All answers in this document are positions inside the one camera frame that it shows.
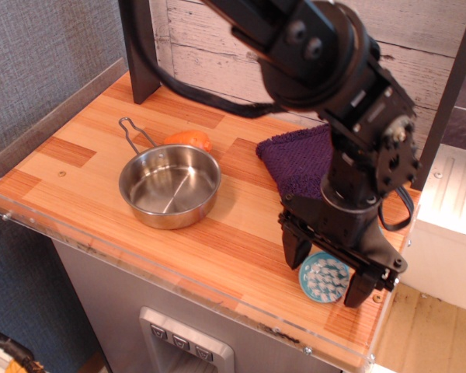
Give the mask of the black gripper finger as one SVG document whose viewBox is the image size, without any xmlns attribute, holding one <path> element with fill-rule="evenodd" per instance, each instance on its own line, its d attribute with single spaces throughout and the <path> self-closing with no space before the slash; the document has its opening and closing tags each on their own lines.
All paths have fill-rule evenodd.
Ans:
<svg viewBox="0 0 466 373">
<path fill-rule="evenodd" d="M 288 228 L 283 228 L 282 242 L 285 261 L 290 269 L 295 270 L 311 251 L 310 235 L 305 230 L 299 229 L 293 232 Z"/>
<path fill-rule="evenodd" d="M 374 290 L 382 288 L 381 281 L 375 274 L 355 272 L 350 278 L 344 305 L 349 308 L 358 308 Z"/>
</svg>

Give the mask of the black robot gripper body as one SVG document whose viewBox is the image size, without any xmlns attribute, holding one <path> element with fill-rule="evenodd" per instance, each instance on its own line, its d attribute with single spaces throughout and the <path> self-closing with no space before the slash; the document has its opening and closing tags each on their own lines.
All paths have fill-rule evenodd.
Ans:
<svg viewBox="0 0 466 373">
<path fill-rule="evenodd" d="M 282 233 L 283 228 L 305 230 L 318 248 L 358 272 L 375 274 L 382 289 L 392 291 L 407 269 L 405 259 L 381 232 L 376 204 L 355 209 L 293 194 L 282 197 L 281 204 Z"/>
</svg>

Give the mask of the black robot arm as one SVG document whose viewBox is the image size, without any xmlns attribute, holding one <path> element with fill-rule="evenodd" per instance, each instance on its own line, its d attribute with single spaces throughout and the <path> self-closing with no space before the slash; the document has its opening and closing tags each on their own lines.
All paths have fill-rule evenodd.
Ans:
<svg viewBox="0 0 466 373">
<path fill-rule="evenodd" d="M 392 290 L 405 259 L 381 234 L 384 199 L 413 202 L 405 185 L 420 163 L 413 101 L 380 65 L 358 15 L 328 1 L 211 1 L 232 34 L 258 55 L 266 91 L 287 111 L 315 111 L 331 131 L 321 197 L 282 197 L 283 248 L 296 268 L 316 245 L 354 270 L 345 305 Z"/>
</svg>

